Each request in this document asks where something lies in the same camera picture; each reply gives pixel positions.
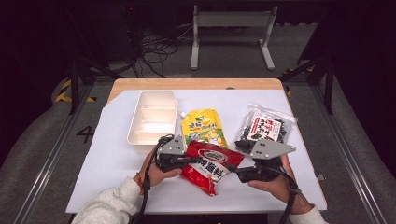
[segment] yellow snack bag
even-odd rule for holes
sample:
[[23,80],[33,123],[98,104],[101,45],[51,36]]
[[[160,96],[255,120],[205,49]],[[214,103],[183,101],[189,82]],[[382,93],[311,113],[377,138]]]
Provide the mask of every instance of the yellow snack bag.
[[181,122],[181,129],[186,145],[195,140],[228,147],[218,112],[215,109],[192,110]]

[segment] yellow tape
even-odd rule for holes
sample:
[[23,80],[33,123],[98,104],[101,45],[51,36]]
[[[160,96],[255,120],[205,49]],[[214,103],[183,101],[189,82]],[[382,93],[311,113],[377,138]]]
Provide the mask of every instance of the yellow tape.
[[[73,101],[71,97],[66,96],[67,88],[69,88],[71,83],[72,83],[72,80],[69,77],[66,80],[66,82],[64,83],[64,85],[62,86],[61,90],[59,91],[59,94],[56,97],[55,102],[72,102]],[[96,97],[88,97],[87,98],[87,102],[95,103],[96,102]]]

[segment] white plastic tray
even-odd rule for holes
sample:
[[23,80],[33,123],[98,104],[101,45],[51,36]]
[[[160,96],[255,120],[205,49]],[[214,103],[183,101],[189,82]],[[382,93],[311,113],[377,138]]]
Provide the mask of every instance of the white plastic tray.
[[142,91],[127,141],[139,154],[149,154],[160,137],[175,133],[177,100],[172,91]]

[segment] person's right hand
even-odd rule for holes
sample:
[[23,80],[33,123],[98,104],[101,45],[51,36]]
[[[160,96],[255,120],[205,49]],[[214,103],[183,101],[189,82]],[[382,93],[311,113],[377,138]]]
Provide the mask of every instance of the person's right hand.
[[[283,163],[283,168],[286,170],[286,173],[294,180],[294,172],[291,169],[289,163],[289,157],[287,154],[283,154],[280,156],[280,159]],[[280,201],[287,203],[290,197],[290,183],[289,180],[280,175],[276,179],[270,182],[264,182],[260,180],[251,180],[247,183],[250,187],[255,189],[263,190],[270,192],[274,197],[279,199]],[[309,212],[313,208],[313,205],[308,202],[308,200],[304,197],[302,193],[296,195],[294,200],[294,205],[291,209],[292,214],[303,214]]]

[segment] clear plastic bag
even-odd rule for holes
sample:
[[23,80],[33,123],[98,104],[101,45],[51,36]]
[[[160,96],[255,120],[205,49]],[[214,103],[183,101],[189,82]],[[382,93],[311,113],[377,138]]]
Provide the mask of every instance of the clear plastic bag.
[[[235,141],[265,138],[279,143],[287,143],[291,129],[296,125],[297,118],[260,105],[250,104],[240,132]],[[233,148],[244,154],[245,149],[233,144]]]

